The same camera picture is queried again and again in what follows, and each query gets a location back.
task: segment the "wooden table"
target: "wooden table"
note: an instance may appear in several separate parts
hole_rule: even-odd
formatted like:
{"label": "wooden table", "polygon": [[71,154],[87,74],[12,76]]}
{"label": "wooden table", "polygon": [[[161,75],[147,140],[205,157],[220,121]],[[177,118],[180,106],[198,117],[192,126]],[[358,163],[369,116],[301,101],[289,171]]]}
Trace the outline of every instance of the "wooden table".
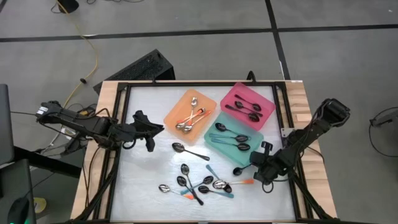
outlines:
{"label": "wooden table", "polygon": [[[129,81],[130,83],[150,83],[151,81]],[[157,81],[158,83],[164,82],[195,82],[192,80],[171,80],[171,81]],[[197,82],[250,82],[249,80],[212,80],[212,81],[197,81]],[[280,82],[280,81],[257,81],[257,82]],[[101,93],[98,99],[97,108],[107,108],[112,114],[114,108],[114,101],[116,98],[116,89],[118,86],[118,81],[108,81],[103,82]],[[302,81],[285,81],[287,96],[289,98],[290,110],[292,113],[292,118],[295,128],[304,128],[311,120],[311,112],[308,105],[307,96],[304,89],[304,84]],[[120,120],[123,109],[124,94],[122,92],[121,100],[118,108],[118,119]],[[278,91],[280,107],[282,112],[282,118],[285,127],[288,126],[287,113],[284,109],[284,101],[282,98],[282,92]],[[101,113],[99,116],[107,116],[106,113]],[[320,146],[318,141],[315,141],[310,147],[320,152]],[[90,142],[85,155],[84,166],[86,173],[88,173],[88,168],[90,162],[93,158],[93,154],[97,149],[97,144],[95,142]],[[103,159],[105,150],[99,150],[93,160],[93,165],[91,168],[90,177],[90,188],[89,188],[89,198],[92,199],[94,194],[98,189],[100,182],[100,175],[102,172]],[[113,162],[113,155],[111,155],[110,163]],[[319,155],[314,152],[306,150],[304,156],[302,157],[302,164],[305,179],[307,181],[308,190],[311,192],[315,200],[323,207],[323,209],[331,216],[336,217],[335,205],[333,203],[333,198],[331,196],[328,177],[326,176],[325,166],[323,165],[322,159]],[[305,212],[305,205],[301,192],[297,189],[298,202],[300,207],[300,213],[302,217],[307,217]],[[99,211],[99,218],[105,217],[106,204],[108,202],[108,190],[104,193],[103,199],[101,201],[101,210]],[[75,201],[73,203],[71,218],[79,216],[79,214],[85,208],[86,199],[86,188],[83,172],[80,175],[80,180],[78,188],[76,191]]]}

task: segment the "plastic tray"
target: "plastic tray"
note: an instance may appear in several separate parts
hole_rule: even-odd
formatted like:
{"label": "plastic tray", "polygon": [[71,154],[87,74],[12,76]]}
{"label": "plastic tray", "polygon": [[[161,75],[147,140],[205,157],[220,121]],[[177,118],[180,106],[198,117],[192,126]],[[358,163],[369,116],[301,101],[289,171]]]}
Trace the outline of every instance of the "plastic tray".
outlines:
{"label": "plastic tray", "polygon": [[[226,128],[235,131],[239,134],[244,134],[247,136],[250,136],[251,139],[244,142],[248,145],[250,145],[250,149],[247,151],[240,151],[236,146],[230,146],[227,144],[220,144],[216,142],[211,141],[211,137],[209,136],[210,133],[214,134],[221,134],[224,136],[232,136],[235,137],[236,134],[230,132],[230,131],[219,131],[216,129],[215,124],[216,123],[221,123],[226,126]],[[252,151],[255,151],[258,147],[260,147],[260,144],[262,140],[264,139],[264,136],[249,128],[248,126],[244,125],[240,121],[234,119],[232,116],[221,112],[220,115],[217,117],[215,122],[210,126],[209,130],[205,134],[205,141],[208,143],[211,147],[217,149],[220,151],[222,154],[228,156],[230,159],[232,159],[234,162],[239,164],[240,166],[246,166],[249,165],[250,161],[250,153]],[[232,138],[220,138],[220,140],[223,140],[228,143],[232,144],[239,144],[235,139]]]}
{"label": "plastic tray", "polygon": [[[200,108],[206,108],[207,111],[211,110],[212,112],[201,121],[197,122],[197,124],[193,126],[193,129],[189,133],[184,133],[181,130],[177,130],[175,125],[177,124],[178,120],[184,119],[191,115],[191,100],[194,96],[197,98],[198,104],[193,110],[193,113],[196,113]],[[176,137],[186,143],[193,144],[197,137],[199,137],[199,134],[202,133],[203,128],[209,122],[210,118],[214,116],[216,105],[217,103],[214,100],[194,89],[189,89],[184,93],[181,99],[164,118],[164,123],[167,127],[167,130],[173,133]]]}
{"label": "plastic tray", "polygon": [[[260,112],[263,115],[263,117],[259,117],[260,118],[259,122],[251,121],[249,119],[248,115],[246,115],[246,114],[225,108],[225,105],[231,105],[234,108],[236,108],[234,102],[240,101],[243,103],[243,105],[245,107],[253,110],[252,105],[250,103],[247,103],[243,100],[236,98],[235,94],[241,96],[242,98],[244,98],[245,100],[247,100],[251,103],[257,103],[258,105],[260,105],[261,111],[258,111],[258,112]],[[220,105],[221,105],[222,111],[224,111],[225,113],[228,113],[231,116],[233,116],[234,118],[242,121],[244,124],[252,127],[256,131],[260,130],[263,127],[264,123],[267,121],[269,116],[275,110],[275,104],[273,104],[273,102],[267,100],[266,98],[264,98],[263,96],[256,93],[254,90],[250,89],[249,87],[247,87],[246,85],[244,85],[242,83],[236,83],[234,85],[234,87],[232,87],[232,89],[227,93],[227,95],[221,100]],[[249,110],[244,109],[244,108],[240,109],[240,110],[243,112],[250,113]]]}

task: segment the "gray concrete floor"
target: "gray concrete floor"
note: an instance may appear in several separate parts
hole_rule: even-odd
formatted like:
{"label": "gray concrete floor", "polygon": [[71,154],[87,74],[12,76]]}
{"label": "gray concrete floor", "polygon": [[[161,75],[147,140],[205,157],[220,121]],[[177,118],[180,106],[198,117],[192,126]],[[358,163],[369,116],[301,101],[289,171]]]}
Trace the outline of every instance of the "gray concrete floor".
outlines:
{"label": "gray concrete floor", "polygon": [[[263,0],[145,0],[129,4],[78,1],[72,13],[84,34],[158,32],[194,29],[270,28]],[[8,0],[0,12],[0,38],[76,35],[63,14],[52,14],[53,1]],[[279,27],[393,24],[394,0],[272,1]],[[310,107],[337,98],[351,108],[341,128],[320,139],[338,216],[343,220],[396,223],[398,165],[370,146],[369,119],[398,100],[398,30],[352,30],[281,33],[290,76],[304,80]],[[281,80],[271,33],[143,37],[93,40],[99,69],[71,103],[88,105],[98,97],[91,87],[153,49],[174,65],[176,78],[237,79],[253,70],[258,79]],[[0,43],[0,83],[10,89],[11,109],[35,112],[43,101],[64,102],[78,79],[94,65],[83,40]],[[17,146],[46,146],[54,133],[30,117],[12,115]],[[377,146],[398,154],[391,126],[374,130]],[[81,165],[83,154],[62,158]],[[34,183],[47,175],[36,169]],[[55,175],[35,188],[49,207],[39,223],[65,221],[72,209],[77,181]]]}

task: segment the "spoon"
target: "spoon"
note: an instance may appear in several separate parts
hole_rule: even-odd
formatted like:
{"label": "spoon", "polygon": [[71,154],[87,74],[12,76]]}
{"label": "spoon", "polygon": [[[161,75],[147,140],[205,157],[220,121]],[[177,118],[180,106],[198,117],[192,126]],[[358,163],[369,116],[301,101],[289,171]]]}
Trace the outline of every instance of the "spoon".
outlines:
{"label": "spoon", "polygon": [[200,186],[198,190],[199,190],[199,192],[201,192],[203,194],[207,194],[208,192],[213,192],[213,193],[225,196],[225,197],[234,198],[233,194],[224,193],[224,192],[215,192],[215,191],[210,190],[207,186]]}
{"label": "spoon", "polygon": [[251,112],[253,112],[253,113],[256,113],[258,116],[262,117],[262,113],[255,112],[254,110],[251,110],[251,109],[245,107],[245,106],[243,105],[243,103],[240,102],[240,101],[235,101],[235,106],[236,106],[237,108],[239,108],[239,109],[242,109],[242,108],[247,109],[247,110],[249,110],[249,111],[251,111]]}
{"label": "spoon", "polygon": [[188,122],[189,125],[192,124],[193,109],[197,106],[197,104],[198,104],[198,98],[196,98],[195,96],[192,97],[192,100],[191,100],[192,110],[191,110],[191,119],[189,119],[189,122]]}
{"label": "spoon", "polygon": [[184,177],[178,176],[178,177],[177,177],[177,183],[179,184],[179,186],[186,187],[186,188],[193,194],[193,196],[196,198],[196,200],[199,202],[200,205],[203,205],[203,204],[204,204],[203,201],[200,200],[200,199],[198,198],[198,196],[197,196],[197,194],[195,193],[195,191],[193,191],[193,190],[191,191],[191,190],[188,188],[188,186],[187,186],[187,180],[185,180]]}
{"label": "spoon", "polygon": [[223,124],[221,124],[221,123],[216,123],[215,125],[216,125],[216,129],[219,130],[219,131],[222,131],[222,132],[224,132],[224,131],[231,131],[232,133],[234,133],[234,134],[236,134],[236,135],[243,135],[243,134],[234,132],[234,131],[232,131],[232,130],[229,130],[228,128],[226,128],[225,125],[223,125]]}
{"label": "spoon", "polygon": [[189,179],[189,166],[186,165],[186,164],[181,164],[181,173],[182,173],[183,175],[186,175],[186,176],[187,176],[189,186],[190,186],[191,189],[192,189],[191,192],[192,192],[193,196],[194,196],[195,198],[198,199],[198,202],[199,202],[200,199],[198,198],[197,193],[196,193],[195,190],[193,189],[192,184],[191,184],[191,180]]}
{"label": "spoon", "polygon": [[230,146],[236,146],[240,151],[247,151],[250,149],[250,145],[248,145],[246,143],[232,144],[232,143],[224,142],[217,138],[212,138],[211,141],[215,142],[215,143],[229,144]]}
{"label": "spoon", "polygon": [[[203,179],[203,181],[202,181],[200,184],[196,184],[195,186],[193,186],[193,187],[191,188],[191,190],[197,188],[197,187],[198,187],[199,185],[201,185],[201,184],[211,184],[213,180],[214,180],[214,177],[213,177],[213,176],[207,176],[207,177],[205,177],[205,178]],[[185,195],[185,194],[188,193],[188,192],[189,192],[188,190],[182,190],[182,191],[180,192],[180,194],[181,194],[181,195]]]}
{"label": "spoon", "polygon": [[175,143],[172,144],[172,147],[173,147],[174,151],[176,151],[176,152],[178,152],[178,153],[181,153],[181,152],[185,151],[185,152],[189,152],[190,154],[193,154],[193,155],[195,155],[195,156],[201,157],[202,159],[204,159],[204,160],[206,160],[206,161],[209,161],[209,160],[210,160],[210,157],[203,156],[203,155],[199,155],[199,154],[196,154],[196,153],[194,153],[194,152],[191,152],[191,151],[186,150],[186,149],[184,148],[184,145],[181,144],[181,143],[175,142]]}
{"label": "spoon", "polygon": [[197,119],[193,124],[185,126],[184,129],[183,129],[182,131],[183,131],[184,133],[190,132],[190,131],[192,130],[193,126],[194,126],[197,122],[199,122],[201,119],[205,118],[205,117],[206,117],[207,115],[209,115],[209,114],[211,114],[211,110],[206,111],[206,113],[205,113],[203,116],[201,116],[199,119]]}
{"label": "spoon", "polygon": [[196,116],[200,116],[203,115],[206,111],[206,108],[200,108],[192,117],[188,116],[184,119],[178,120],[177,124],[175,125],[175,128],[177,129],[182,129],[183,127],[185,127],[185,123],[188,122],[189,119],[193,119]]}
{"label": "spoon", "polygon": [[[216,178],[217,180],[221,180],[217,174],[214,172],[214,170],[210,167],[210,165],[206,165],[206,169],[208,169]],[[228,184],[223,188],[225,190],[225,192],[227,193],[231,193],[232,192],[232,188],[231,186],[229,186]]]}
{"label": "spoon", "polygon": [[235,139],[237,142],[245,142],[249,139],[249,137],[247,137],[243,134],[239,134],[235,137],[232,137],[232,136],[224,136],[224,135],[220,135],[220,134],[210,133],[209,137],[211,137],[211,138],[232,138],[232,139]]}
{"label": "spoon", "polygon": [[[238,98],[238,99],[240,99],[240,100],[245,101],[246,103],[250,103],[250,102],[248,102],[247,100],[245,100],[244,98],[242,98],[241,96],[239,96],[238,94],[235,94],[235,97]],[[261,107],[260,107],[260,105],[258,105],[257,103],[250,103],[250,104],[253,105],[253,109],[254,109],[255,111],[261,111]]]}
{"label": "spoon", "polygon": [[179,194],[179,193],[176,192],[175,190],[170,189],[170,187],[167,186],[167,185],[165,185],[165,184],[160,184],[160,185],[159,185],[159,190],[160,190],[161,192],[164,192],[164,193],[173,192],[173,193],[175,193],[175,194],[178,194],[178,195],[180,195],[180,196],[184,196],[184,197],[186,197],[186,198],[188,198],[188,199],[193,200],[193,195]]}
{"label": "spoon", "polygon": [[233,110],[233,111],[237,111],[237,112],[240,112],[240,113],[247,114],[249,116],[249,119],[251,121],[253,121],[253,122],[259,122],[260,121],[260,118],[258,117],[258,115],[256,113],[253,113],[253,112],[252,113],[246,113],[246,112],[243,112],[241,110],[238,110],[238,109],[234,108],[231,105],[225,105],[225,108]]}
{"label": "spoon", "polygon": [[251,164],[249,164],[249,165],[247,165],[247,166],[245,166],[245,167],[243,167],[243,168],[237,167],[237,168],[235,168],[235,169],[232,171],[232,173],[233,173],[234,175],[241,175],[242,172],[243,172],[243,169],[248,168],[249,166],[251,166]]}
{"label": "spoon", "polygon": [[254,184],[254,179],[246,179],[246,180],[241,180],[237,182],[232,182],[232,183],[227,183],[225,180],[216,180],[213,183],[213,187],[215,189],[222,189],[226,187],[227,185],[231,184]]}

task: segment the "pink tray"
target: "pink tray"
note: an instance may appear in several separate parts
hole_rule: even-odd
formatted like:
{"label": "pink tray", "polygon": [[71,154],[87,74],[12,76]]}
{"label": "pink tray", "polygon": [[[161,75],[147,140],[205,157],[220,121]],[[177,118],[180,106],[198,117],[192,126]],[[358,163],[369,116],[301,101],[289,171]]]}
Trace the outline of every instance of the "pink tray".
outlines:
{"label": "pink tray", "polygon": [[[260,118],[259,122],[252,122],[246,114],[225,108],[225,105],[231,105],[234,108],[236,108],[235,101],[240,101],[243,103],[245,107],[253,110],[252,105],[250,103],[247,103],[243,100],[236,98],[235,94],[241,96],[248,102],[257,103],[258,105],[260,105],[261,111],[258,112],[262,113],[263,116],[259,117]],[[267,100],[266,98],[264,98],[263,96],[256,93],[254,90],[248,88],[246,85],[242,83],[236,83],[234,87],[232,87],[232,89],[223,98],[223,100],[221,100],[220,105],[222,111],[242,121],[244,124],[248,125],[249,127],[252,127],[256,131],[260,130],[263,127],[264,123],[267,121],[271,113],[274,112],[275,110],[275,104],[273,104],[273,102]],[[244,108],[240,110],[243,112],[250,113],[249,110]]]}

